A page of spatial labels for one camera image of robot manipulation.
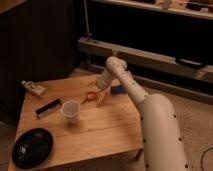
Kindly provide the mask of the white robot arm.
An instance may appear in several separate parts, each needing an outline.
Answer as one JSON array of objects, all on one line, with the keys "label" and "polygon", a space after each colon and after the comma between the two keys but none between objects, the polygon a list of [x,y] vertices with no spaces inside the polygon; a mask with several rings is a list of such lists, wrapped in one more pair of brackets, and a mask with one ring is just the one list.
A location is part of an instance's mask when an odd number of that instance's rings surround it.
[{"label": "white robot arm", "polygon": [[162,94],[149,94],[126,68],[124,60],[110,56],[94,84],[105,90],[117,79],[140,113],[146,171],[189,171],[173,104]]}]

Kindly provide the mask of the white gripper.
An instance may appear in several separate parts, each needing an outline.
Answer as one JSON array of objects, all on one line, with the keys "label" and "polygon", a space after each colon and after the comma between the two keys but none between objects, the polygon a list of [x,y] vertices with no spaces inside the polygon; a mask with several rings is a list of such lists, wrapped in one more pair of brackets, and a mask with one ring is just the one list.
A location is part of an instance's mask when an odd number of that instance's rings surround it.
[{"label": "white gripper", "polygon": [[107,90],[104,90],[108,88],[112,81],[114,80],[114,76],[112,73],[108,70],[105,69],[101,75],[99,75],[96,80],[92,80],[87,84],[87,87],[98,87],[101,89],[101,91],[98,92],[98,97],[97,97],[97,105],[100,106],[108,94]]}]

